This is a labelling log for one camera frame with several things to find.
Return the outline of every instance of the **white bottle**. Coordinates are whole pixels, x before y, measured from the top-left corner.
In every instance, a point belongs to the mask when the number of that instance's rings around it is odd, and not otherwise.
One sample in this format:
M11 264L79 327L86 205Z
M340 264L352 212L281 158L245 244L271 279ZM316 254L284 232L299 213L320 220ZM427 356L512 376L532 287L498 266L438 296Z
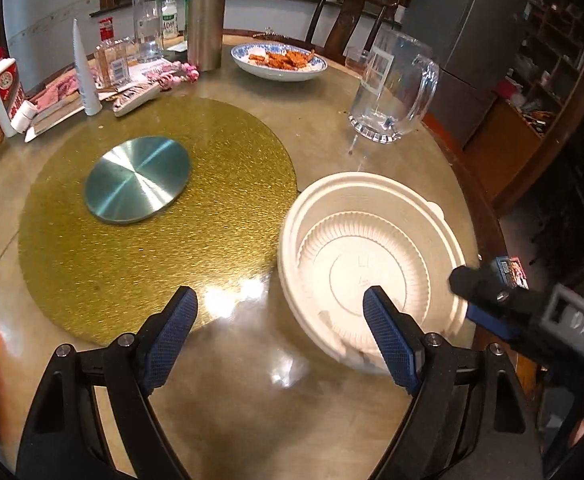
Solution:
M163 5L163 40L173 40L179 35L178 9L174 0L165 0Z
M79 80L79 94L83 102L85 113L89 116L96 115L103 107L99 101L99 95L96 92L96 85L88 59L85 56L85 49L83 48L83 41L81 41L81 33L79 32L79 24L74 19L72 25L72 46L74 48L74 68L76 69L76 78Z
M13 137L17 131L10 124L25 101L25 92L19 78L16 60L5 57L0 48L0 125L6 137Z

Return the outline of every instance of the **wooden cabinet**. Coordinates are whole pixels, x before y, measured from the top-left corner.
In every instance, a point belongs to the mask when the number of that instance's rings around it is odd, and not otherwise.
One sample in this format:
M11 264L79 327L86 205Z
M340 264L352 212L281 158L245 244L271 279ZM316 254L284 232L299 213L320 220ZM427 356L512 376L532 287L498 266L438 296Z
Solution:
M502 99L494 103L464 148L490 202L523 169L541 142L515 108Z
M530 0L511 79L527 116L498 99L464 147L501 216L532 187L584 117L584 16L569 0Z

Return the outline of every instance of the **round table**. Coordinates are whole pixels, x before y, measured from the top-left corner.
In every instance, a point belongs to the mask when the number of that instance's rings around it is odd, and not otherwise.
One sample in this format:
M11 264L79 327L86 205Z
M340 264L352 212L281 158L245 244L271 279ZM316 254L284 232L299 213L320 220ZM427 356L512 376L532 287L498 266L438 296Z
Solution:
M389 145L354 142L347 121L358 86L353 73L330 61L320 78L302 84L262 80L230 57L231 45L249 40L226 36L224 41L220 70L159 99L198 96L242 108L281 140L299 190L340 171L383 174L441 206L468 265L478 264L477 239L481 251L492 252L484 256L496 255L500 231L489 207L454 154L425 126ZM41 313L18 259L19 215L30 186L87 120L78 114L29 144L17 136L0 150L0 439L12 466L54 349L65 342L79 351L93 347ZM472 220L481 232L475 234ZM323 354L294 320L276 271L262 279L266 294L188 339L168 382L150 397L163 430L193 478L368 478L410 397L388 376L350 370ZM473 325L466 323L455 343L469 346L472 337ZM115 463L133 474L103 388L97 395Z

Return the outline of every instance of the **wooden chair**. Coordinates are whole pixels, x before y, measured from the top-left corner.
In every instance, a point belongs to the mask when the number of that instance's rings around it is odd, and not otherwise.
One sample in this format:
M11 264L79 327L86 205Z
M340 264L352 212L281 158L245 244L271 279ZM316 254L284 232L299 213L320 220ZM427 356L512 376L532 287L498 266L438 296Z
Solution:
M307 36L305 37L305 41L307 43L312 43L316 25L319 23L319 17L321 16L321 11L325 6L326 1L327 0L320 0L316 10L314 11L312 21L310 22L310 28L307 30ZM325 42L325 51L328 57L342 56L349 38L352 37L354 29L357 27L358 20L360 19L363 12L363 6L366 2L370 2L371 4L380 7L381 12L376 18L374 27L372 27L370 35L367 38L367 42L365 43L364 47L365 50L371 49L374 40L376 39L376 34L378 33L379 28L381 28L383 18L389 14L388 9L392 9L394 11L398 5L389 4L383 0L343 0L341 12L339 13L338 18L336 19L336 23L334 23L334 26L329 33L328 39Z

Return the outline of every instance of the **gold placemat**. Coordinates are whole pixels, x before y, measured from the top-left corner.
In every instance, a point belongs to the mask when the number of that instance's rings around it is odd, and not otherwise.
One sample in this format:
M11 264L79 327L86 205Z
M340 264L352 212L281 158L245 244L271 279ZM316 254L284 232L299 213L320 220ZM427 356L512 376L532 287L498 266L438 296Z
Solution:
M102 112L74 129L32 185L19 231L25 282L52 321L108 344L136 332L179 285L197 292L198 326L231 313L242 290L259 286L297 195L289 155L265 124L222 102L162 96L120 120ZM117 144L147 135L187 148L187 187L146 221L99 221L83 202L92 166Z

